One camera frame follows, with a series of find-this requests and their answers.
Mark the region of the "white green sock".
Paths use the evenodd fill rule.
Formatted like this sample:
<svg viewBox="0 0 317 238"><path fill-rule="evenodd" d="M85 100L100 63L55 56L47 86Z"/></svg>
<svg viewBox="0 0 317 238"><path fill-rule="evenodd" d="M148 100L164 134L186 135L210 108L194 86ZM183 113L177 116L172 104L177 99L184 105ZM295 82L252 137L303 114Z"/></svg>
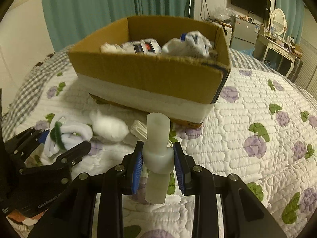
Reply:
<svg viewBox="0 0 317 238"><path fill-rule="evenodd" d="M59 152L66 152L83 141L93 137L92 128L77 121L70 120L66 114L56 114L49 126L49 133L44 144L44 154L52 157Z"/></svg>

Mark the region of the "white cotton ball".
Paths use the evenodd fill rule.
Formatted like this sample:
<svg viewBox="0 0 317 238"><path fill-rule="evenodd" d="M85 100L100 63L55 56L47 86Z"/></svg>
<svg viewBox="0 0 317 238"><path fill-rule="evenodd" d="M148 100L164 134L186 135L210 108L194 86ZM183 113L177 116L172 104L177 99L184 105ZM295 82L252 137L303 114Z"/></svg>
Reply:
<svg viewBox="0 0 317 238"><path fill-rule="evenodd" d="M93 132L107 141L121 142L130 132L123 120L100 111L91 111L90 119Z"/></svg>

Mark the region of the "grey checkered bed sheet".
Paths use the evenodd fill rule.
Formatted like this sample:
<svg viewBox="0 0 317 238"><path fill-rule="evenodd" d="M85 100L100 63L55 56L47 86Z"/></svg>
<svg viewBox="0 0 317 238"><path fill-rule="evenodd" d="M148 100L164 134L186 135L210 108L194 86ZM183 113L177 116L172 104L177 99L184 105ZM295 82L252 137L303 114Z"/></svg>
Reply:
<svg viewBox="0 0 317 238"><path fill-rule="evenodd" d="M8 112L2 116L2 136L4 141L14 136L17 126L24 122L37 106L44 87L52 77L58 76L70 67L67 52L73 47L69 45L34 66L25 77L16 97L9 106Z"/></svg>

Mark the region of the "floral white quilt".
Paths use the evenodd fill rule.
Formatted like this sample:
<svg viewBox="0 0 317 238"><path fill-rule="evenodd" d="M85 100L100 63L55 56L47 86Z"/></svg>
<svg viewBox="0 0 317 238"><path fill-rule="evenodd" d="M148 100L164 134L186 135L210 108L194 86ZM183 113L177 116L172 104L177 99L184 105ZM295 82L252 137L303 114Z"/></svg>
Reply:
<svg viewBox="0 0 317 238"><path fill-rule="evenodd" d="M15 131L49 127L52 117L65 113L91 124L89 113L122 119L130 128L145 113L97 104L77 79L72 67L43 87L33 112ZM197 130L174 125L171 136L195 162L216 175L237 174L272 214L287 237L296 237L316 209L316 108L283 77L259 70L233 69L224 91ZM94 148L74 168L91 175L104 173L133 152L136 137L124 143ZM190 237L194 198L184 197L171 177L165 204L145 201L147 173L143 170L135 196L123 197L124 229L128 237Z"/></svg>

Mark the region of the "large green curtain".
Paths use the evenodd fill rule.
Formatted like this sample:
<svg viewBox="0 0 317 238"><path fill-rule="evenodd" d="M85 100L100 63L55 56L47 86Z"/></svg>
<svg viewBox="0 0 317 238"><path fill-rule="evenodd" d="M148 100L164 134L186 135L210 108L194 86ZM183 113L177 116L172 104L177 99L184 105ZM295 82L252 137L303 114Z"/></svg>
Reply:
<svg viewBox="0 0 317 238"><path fill-rule="evenodd" d="M134 15L187 17L189 0L42 0L55 51L75 44L92 32Z"/></svg>

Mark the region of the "patterned tissue pack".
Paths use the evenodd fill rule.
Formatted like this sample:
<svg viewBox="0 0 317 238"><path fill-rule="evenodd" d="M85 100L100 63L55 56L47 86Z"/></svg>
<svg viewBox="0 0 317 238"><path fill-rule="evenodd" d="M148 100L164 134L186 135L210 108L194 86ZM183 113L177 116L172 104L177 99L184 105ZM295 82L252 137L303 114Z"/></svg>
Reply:
<svg viewBox="0 0 317 238"><path fill-rule="evenodd" d="M111 45L105 43L100 47L101 53L115 54L161 54L161 47L155 39L141 39L139 41L129 41L122 45Z"/></svg>

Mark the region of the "brown cardboard box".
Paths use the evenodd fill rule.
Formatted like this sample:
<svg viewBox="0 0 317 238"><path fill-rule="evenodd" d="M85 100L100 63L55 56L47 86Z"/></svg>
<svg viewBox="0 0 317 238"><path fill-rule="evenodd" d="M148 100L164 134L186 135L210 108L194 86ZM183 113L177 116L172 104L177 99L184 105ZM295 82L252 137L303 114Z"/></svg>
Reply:
<svg viewBox="0 0 317 238"><path fill-rule="evenodd" d="M100 52L105 43L150 38L162 48L192 31L214 42L210 58ZM172 16L122 18L79 41L68 56L79 83L96 101L159 112L191 128L211 112L232 68L221 26Z"/></svg>

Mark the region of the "white dressing table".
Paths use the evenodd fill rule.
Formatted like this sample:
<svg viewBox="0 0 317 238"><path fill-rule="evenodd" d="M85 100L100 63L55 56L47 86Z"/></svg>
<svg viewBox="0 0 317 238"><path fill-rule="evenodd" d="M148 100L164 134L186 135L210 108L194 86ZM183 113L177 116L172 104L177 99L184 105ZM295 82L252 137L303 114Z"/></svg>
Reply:
<svg viewBox="0 0 317 238"><path fill-rule="evenodd" d="M258 34L255 49L253 51L253 57L264 63L269 51L273 51L275 54L282 57L279 64L277 64L276 71L285 77L290 77L291 73L295 70L296 63L300 62L300 57L297 57L294 53L292 53L292 51L289 51L284 46L277 44L268 37ZM290 62L288 69L285 69L285 67L282 66L283 61L285 60Z"/></svg>

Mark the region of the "grey white cloth bundle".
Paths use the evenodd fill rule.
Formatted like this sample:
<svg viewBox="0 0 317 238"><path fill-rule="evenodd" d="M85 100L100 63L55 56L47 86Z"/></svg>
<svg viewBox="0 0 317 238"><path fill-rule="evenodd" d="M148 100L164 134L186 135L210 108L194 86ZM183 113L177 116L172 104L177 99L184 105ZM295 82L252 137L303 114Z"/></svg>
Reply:
<svg viewBox="0 0 317 238"><path fill-rule="evenodd" d="M161 53L176 57L210 58L214 42L203 36L199 31L187 33L185 41L173 38L161 48Z"/></svg>

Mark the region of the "grey mini fridge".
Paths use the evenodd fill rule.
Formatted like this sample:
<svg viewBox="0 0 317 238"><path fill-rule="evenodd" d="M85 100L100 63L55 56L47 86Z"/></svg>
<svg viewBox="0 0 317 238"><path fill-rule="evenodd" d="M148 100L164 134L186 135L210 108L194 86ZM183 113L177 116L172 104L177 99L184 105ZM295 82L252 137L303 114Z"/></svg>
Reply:
<svg viewBox="0 0 317 238"><path fill-rule="evenodd" d="M230 48L237 51L251 50L255 47L258 26L238 17L234 18Z"/></svg>

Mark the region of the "white hard suitcase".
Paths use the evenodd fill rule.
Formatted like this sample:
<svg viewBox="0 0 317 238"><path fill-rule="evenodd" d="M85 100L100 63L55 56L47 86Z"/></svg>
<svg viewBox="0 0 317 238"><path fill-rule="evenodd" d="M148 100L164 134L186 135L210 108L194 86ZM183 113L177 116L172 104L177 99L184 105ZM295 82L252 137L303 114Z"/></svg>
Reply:
<svg viewBox="0 0 317 238"><path fill-rule="evenodd" d="M226 44L229 47L232 40L233 28L230 24L227 23L219 23L219 25L223 28Z"/></svg>

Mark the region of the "oval vanity mirror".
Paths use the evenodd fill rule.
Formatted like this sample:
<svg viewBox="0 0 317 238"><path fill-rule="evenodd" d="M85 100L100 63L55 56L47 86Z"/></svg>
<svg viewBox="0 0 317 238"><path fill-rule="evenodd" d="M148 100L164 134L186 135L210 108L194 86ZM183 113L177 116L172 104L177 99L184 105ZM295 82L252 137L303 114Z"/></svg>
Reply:
<svg viewBox="0 0 317 238"><path fill-rule="evenodd" d="M287 28L287 20L282 9L274 9L269 20L270 29L275 29L276 35L283 35Z"/></svg>

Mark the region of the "clear plastic bag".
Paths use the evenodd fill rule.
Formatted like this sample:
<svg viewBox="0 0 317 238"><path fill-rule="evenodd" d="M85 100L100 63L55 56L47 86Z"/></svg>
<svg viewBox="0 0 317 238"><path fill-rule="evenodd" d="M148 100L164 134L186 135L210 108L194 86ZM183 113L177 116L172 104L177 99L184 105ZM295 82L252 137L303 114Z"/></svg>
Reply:
<svg viewBox="0 0 317 238"><path fill-rule="evenodd" d="M235 16L235 10L232 8L225 8L225 7L217 7L213 12L214 19L225 22L230 21L232 17Z"/></svg>

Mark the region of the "white flat mop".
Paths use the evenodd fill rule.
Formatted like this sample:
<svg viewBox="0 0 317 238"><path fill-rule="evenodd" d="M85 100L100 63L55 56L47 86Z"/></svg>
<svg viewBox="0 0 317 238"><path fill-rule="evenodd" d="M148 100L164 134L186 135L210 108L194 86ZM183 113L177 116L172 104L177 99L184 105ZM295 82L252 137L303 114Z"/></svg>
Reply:
<svg viewBox="0 0 317 238"><path fill-rule="evenodd" d="M189 0L188 1L188 13L187 13L188 18L193 18L194 8L195 8L195 0Z"/></svg>

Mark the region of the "green window curtain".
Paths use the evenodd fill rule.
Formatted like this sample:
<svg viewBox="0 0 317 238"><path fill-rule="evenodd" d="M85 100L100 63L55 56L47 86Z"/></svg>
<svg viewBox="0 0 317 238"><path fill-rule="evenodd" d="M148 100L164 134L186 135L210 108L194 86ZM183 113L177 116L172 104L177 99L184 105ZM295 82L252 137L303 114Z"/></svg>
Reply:
<svg viewBox="0 0 317 238"><path fill-rule="evenodd" d="M300 43L303 31L304 2L303 0L276 0L275 7L281 9L287 20L286 36Z"/></svg>

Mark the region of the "black wall television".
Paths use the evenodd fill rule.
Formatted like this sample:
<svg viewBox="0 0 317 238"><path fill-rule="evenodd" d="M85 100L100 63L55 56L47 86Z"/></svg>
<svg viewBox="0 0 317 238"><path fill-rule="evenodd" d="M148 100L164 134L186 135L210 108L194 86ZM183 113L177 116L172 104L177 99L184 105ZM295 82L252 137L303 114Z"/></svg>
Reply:
<svg viewBox="0 0 317 238"><path fill-rule="evenodd" d="M231 0L231 5L247 10L264 20L269 20L271 9L270 0Z"/></svg>

